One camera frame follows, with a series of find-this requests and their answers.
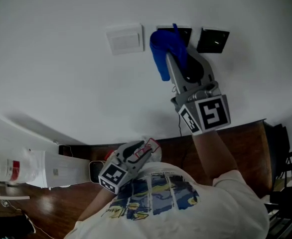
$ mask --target sleeve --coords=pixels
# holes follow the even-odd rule
[[[241,173],[232,170],[213,180],[213,186],[225,190],[238,205],[239,223],[235,238],[264,239],[269,230],[268,212],[262,201],[246,184]]]
[[[82,221],[77,221],[75,223],[75,226],[73,228],[73,230],[68,233],[64,239],[76,239],[76,238],[79,238],[79,227],[81,226],[82,224]]]

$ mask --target white container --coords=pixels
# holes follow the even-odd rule
[[[24,183],[32,181],[38,174],[36,159],[23,147],[10,142],[0,142],[0,181]]]
[[[40,188],[53,188],[74,185],[90,181],[87,159],[53,154],[48,151],[33,150],[39,174],[28,184]]]

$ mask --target graphic print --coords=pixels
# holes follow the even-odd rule
[[[182,176],[153,175],[148,181],[138,179],[127,184],[102,216],[137,221],[172,208],[185,210],[198,202],[198,193]]]

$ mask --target cable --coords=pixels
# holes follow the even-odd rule
[[[179,114],[178,114],[178,118],[179,118],[179,122],[178,122],[179,133],[180,133],[180,137],[182,137],[182,134],[181,134],[181,127],[180,127],[180,115],[179,115]]]
[[[0,201],[1,202],[1,204],[4,206],[4,207],[8,207],[9,205],[7,205],[6,204],[6,202],[8,202],[14,209],[15,209],[15,211],[17,211],[17,210],[20,210],[26,217],[27,217],[27,219],[30,221],[30,223],[33,225],[33,226],[35,226],[36,228],[38,228],[38,229],[40,229],[43,233],[45,233],[48,237],[50,237],[50,238],[52,238],[52,239],[55,239],[55,238],[53,238],[52,236],[50,236],[47,232],[45,232],[42,228],[39,228],[36,224],[34,224],[32,221],[31,221],[31,219],[24,213],[24,211],[22,211],[21,209],[19,209],[19,208],[16,208],[15,206],[13,206],[11,203],[10,203],[10,201],[9,200],[1,200]]]
[[[40,229],[43,233],[45,233],[48,237],[52,238],[52,239],[55,239],[53,238],[52,236],[50,236],[47,232],[45,232],[42,228],[39,228],[36,224],[34,224],[30,219],[29,221],[33,224],[33,226],[35,226],[36,228]]]
[[[70,148],[70,152],[71,152],[71,154],[72,154],[72,157],[74,157],[71,146],[69,146],[69,145],[65,145],[65,144],[64,144],[64,146],[67,146],[67,147]]]

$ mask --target wooden floor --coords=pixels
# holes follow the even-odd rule
[[[234,155],[239,170],[247,184],[262,197],[270,192],[272,187],[270,155],[263,123],[255,122],[239,127],[219,131],[219,135]],[[179,137],[160,141],[162,147],[162,161],[181,166],[198,183],[210,185],[211,181],[205,176],[198,155],[195,151],[191,137]],[[116,145],[95,147],[73,147],[74,156],[97,160],[107,154],[109,150],[117,149]],[[23,209],[35,225],[41,227],[55,239],[62,239],[72,230],[74,224],[94,199],[100,186],[93,183],[73,185],[68,188],[39,189],[29,185],[18,188],[3,188],[6,194],[28,194],[30,200],[11,201],[17,207]],[[13,212],[14,208],[0,206],[1,216],[12,215],[5,212]],[[37,229],[35,235],[30,238],[48,238]]]

